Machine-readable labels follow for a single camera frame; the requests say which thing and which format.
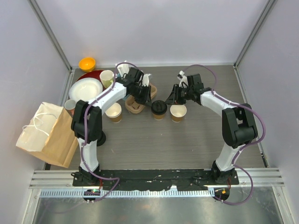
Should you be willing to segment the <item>white plate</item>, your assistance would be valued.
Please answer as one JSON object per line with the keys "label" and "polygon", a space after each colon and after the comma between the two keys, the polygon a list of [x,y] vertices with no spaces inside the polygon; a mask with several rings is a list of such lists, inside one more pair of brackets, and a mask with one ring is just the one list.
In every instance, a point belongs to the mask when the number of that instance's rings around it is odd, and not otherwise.
{"label": "white plate", "polygon": [[103,91],[101,82],[95,78],[83,78],[75,82],[69,91],[69,98],[78,102],[89,101]]}

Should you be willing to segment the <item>brown paper cups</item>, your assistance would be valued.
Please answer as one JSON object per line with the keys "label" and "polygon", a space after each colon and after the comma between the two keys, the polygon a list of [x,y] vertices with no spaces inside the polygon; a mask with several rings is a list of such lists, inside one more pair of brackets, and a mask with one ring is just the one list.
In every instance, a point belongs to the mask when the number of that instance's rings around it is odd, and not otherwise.
{"label": "brown paper cups", "polygon": [[118,123],[122,119],[122,108],[118,103],[114,103],[111,107],[109,107],[105,114],[110,118],[110,120],[114,123]]}

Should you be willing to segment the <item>cardboard cup carrier front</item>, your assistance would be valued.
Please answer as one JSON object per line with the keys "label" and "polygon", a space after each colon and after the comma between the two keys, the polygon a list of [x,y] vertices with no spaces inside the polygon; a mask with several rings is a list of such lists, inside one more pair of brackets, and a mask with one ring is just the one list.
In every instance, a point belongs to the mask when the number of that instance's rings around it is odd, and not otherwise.
{"label": "cardboard cup carrier front", "polygon": [[126,109],[132,114],[139,114],[145,108],[145,105],[139,104],[135,101],[135,98],[131,95],[125,100]]}

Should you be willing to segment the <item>pale yellow mug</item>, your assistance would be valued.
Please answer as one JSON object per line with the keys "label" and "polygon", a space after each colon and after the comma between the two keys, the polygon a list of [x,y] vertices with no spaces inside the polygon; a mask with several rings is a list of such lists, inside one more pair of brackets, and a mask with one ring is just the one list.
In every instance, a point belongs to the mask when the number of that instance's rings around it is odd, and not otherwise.
{"label": "pale yellow mug", "polygon": [[100,73],[100,80],[105,89],[113,82],[114,73],[111,70],[104,70]]}

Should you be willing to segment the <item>red round tray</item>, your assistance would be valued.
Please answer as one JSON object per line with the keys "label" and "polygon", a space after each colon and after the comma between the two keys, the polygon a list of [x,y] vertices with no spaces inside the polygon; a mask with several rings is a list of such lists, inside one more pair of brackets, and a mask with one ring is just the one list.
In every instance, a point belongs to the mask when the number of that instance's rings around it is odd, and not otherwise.
{"label": "red round tray", "polygon": [[100,81],[100,74],[103,70],[94,70],[94,71],[90,71],[88,73],[83,74],[81,77],[79,77],[79,80],[84,79],[84,78],[94,78]]}

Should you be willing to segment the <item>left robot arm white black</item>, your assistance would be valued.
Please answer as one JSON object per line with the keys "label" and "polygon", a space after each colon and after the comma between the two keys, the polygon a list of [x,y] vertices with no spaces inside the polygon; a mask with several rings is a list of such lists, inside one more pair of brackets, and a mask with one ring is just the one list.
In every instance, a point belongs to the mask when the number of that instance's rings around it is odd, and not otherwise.
{"label": "left robot arm white black", "polygon": [[95,186],[100,182],[97,147],[106,141],[102,115],[128,95],[133,96],[139,104],[151,106],[150,79],[150,74],[144,74],[136,67],[120,70],[113,77],[112,84],[95,99],[76,103],[71,129],[80,147],[80,165],[78,171],[72,173],[74,186]]}

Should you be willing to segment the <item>small white pink cup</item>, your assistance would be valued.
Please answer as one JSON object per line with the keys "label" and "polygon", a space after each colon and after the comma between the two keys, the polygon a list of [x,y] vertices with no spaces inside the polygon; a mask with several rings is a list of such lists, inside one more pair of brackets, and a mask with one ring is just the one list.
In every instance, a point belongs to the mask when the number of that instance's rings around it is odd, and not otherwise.
{"label": "small white pink cup", "polygon": [[65,110],[71,115],[74,115],[74,111],[75,111],[75,106],[76,106],[76,101],[72,100],[72,99],[68,99],[65,104],[64,104],[64,108]]}

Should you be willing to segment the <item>orange bowl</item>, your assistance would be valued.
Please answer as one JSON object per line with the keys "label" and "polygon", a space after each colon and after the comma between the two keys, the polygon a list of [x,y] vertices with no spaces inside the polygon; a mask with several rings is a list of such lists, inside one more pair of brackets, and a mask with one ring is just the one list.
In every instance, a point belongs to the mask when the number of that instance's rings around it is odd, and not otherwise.
{"label": "orange bowl", "polygon": [[84,72],[90,72],[95,69],[96,61],[92,57],[85,57],[78,63],[79,68]]}

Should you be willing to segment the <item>cardboard cup carrier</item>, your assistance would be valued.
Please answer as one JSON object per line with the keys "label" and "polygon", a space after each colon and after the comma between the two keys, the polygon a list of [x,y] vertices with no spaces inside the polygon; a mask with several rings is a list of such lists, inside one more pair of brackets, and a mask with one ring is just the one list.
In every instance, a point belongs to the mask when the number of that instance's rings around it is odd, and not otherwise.
{"label": "cardboard cup carrier", "polygon": [[135,101],[135,98],[131,95],[125,100],[126,109],[132,114],[139,114],[145,108],[145,105],[139,104]]}
{"label": "cardboard cup carrier", "polygon": [[149,86],[151,87],[150,97],[151,99],[153,99],[157,95],[157,87],[154,86],[152,83],[149,83]]}

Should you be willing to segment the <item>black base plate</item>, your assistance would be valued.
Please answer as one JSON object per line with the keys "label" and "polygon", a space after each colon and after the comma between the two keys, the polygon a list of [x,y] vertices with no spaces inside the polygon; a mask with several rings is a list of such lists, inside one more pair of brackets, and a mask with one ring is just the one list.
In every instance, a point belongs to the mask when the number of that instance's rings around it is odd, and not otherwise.
{"label": "black base plate", "polygon": [[227,180],[218,182],[211,170],[206,169],[129,169],[129,170],[101,170],[97,175],[105,180],[100,180],[86,171],[71,173],[73,186],[93,187],[102,186],[104,190],[110,190],[116,183],[116,177],[120,179],[114,190],[123,191],[168,191],[175,185],[179,191],[191,191],[207,189],[208,185],[238,185],[237,172]]}

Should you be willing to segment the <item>black lid stack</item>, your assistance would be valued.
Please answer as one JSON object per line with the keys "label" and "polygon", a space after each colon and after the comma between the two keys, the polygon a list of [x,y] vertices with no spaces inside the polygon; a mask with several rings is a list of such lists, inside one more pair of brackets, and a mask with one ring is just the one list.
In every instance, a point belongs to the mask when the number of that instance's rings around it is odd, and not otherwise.
{"label": "black lid stack", "polygon": [[105,135],[105,133],[102,131],[101,132],[101,134],[100,134],[100,137],[97,139],[97,146],[99,147],[99,146],[102,146],[104,143],[105,143],[105,141],[106,141],[106,135]]}

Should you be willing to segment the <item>brown paper bag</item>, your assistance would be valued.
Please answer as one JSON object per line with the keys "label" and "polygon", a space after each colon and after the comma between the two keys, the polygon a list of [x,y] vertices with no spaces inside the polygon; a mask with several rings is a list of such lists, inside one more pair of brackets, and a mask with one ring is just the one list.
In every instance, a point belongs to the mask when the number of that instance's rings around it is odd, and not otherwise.
{"label": "brown paper bag", "polygon": [[63,107],[42,102],[16,146],[48,164],[68,168],[78,147],[71,122]]}

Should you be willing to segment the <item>lidded brown paper cup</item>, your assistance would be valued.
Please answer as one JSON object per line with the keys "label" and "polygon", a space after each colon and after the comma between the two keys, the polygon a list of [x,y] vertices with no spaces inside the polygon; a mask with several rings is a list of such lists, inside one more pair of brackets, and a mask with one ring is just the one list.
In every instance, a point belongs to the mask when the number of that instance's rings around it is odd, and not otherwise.
{"label": "lidded brown paper cup", "polygon": [[153,114],[153,117],[154,117],[154,119],[156,119],[156,120],[161,120],[161,119],[164,118],[164,116],[165,116],[165,114],[163,114],[163,115],[155,115],[155,114]]}

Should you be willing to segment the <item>aluminium rail frame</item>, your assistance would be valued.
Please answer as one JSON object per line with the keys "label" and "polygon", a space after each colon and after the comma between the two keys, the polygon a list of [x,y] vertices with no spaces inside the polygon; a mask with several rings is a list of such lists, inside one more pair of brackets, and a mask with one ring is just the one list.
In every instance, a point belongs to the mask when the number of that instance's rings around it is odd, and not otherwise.
{"label": "aluminium rail frame", "polygon": [[[255,187],[284,187],[278,168],[246,168]],[[30,189],[73,188],[71,173],[75,170],[36,170],[33,172]]]}

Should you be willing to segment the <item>black cup lid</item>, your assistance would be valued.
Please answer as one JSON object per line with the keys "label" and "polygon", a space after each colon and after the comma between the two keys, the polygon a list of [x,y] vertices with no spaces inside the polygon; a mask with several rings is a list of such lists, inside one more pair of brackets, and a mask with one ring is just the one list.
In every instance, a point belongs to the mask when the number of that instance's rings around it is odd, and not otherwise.
{"label": "black cup lid", "polygon": [[163,115],[167,112],[167,104],[162,100],[156,100],[151,105],[151,112],[155,115]]}

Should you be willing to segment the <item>white wrapped straws bundle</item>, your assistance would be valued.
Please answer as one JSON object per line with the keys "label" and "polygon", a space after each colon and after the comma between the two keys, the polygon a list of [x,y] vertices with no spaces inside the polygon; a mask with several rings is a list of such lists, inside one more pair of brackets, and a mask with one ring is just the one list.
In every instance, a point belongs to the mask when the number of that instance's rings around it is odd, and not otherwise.
{"label": "white wrapped straws bundle", "polygon": [[123,76],[124,74],[127,74],[129,72],[129,66],[126,64],[126,60],[124,61],[125,63],[118,65],[117,63],[115,64],[119,74]]}

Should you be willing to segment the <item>cardboard cup carrier back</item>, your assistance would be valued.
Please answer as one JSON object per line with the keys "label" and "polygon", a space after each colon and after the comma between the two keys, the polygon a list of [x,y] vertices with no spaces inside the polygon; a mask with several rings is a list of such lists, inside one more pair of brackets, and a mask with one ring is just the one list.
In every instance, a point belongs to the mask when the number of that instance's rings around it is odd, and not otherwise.
{"label": "cardboard cup carrier back", "polygon": [[151,99],[153,99],[157,95],[157,87],[154,86],[152,83],[149,83],[149,86],[151,87],[150,97]]}

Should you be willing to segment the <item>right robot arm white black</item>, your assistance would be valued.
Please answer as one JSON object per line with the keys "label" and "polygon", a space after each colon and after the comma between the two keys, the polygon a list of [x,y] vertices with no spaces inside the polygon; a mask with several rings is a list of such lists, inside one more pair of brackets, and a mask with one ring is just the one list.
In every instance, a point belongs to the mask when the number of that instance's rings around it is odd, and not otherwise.
{"label": "right robot arm white black", "polygon": [[211,88],[205,88],[200,74],[179,74],[178,78],[180,83],[173,86],[165,101],[167,105],[183,105],[187,100],[192,100],[221,117],[224,146],[212,164],[211,179],[216,184],[225,183],[235,170],[234,162],[241,148],[250,144],[258,135],[251,106],[233,103],[221,98]]}

